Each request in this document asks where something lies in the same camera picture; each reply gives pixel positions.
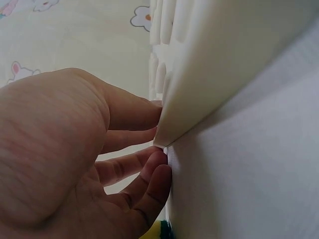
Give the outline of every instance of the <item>cartoon flower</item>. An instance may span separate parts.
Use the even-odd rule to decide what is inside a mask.
[[[35,0],[33,11],[46,11],[53,5],[56,5],[60,0]]]
[[[146,31],[151,29],[150,8],[148,6],[139,6],[134,11],[135,16],[131,19],[133,26],[142,26]]]

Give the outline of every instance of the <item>fingernail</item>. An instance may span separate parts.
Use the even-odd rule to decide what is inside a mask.
[[[161,101],[151,101],[154,105],[161,106]]]

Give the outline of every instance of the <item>white wall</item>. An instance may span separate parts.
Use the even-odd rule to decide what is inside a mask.
[[[177,239],[319,238],[319,19],[168,148]]]

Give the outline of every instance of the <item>yellow object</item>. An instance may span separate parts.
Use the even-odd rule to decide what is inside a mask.
[[[155,221],[153,226],[140,239],[160,239],[161,222]]]

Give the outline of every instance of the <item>hand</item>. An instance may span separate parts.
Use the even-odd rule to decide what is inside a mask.
[[[0,234],[5,238],[136,239],[163,208],[171,169],[152,140],[161,107],[78,69],[0,89]],[[122,192],[104,186],[141,171]]]

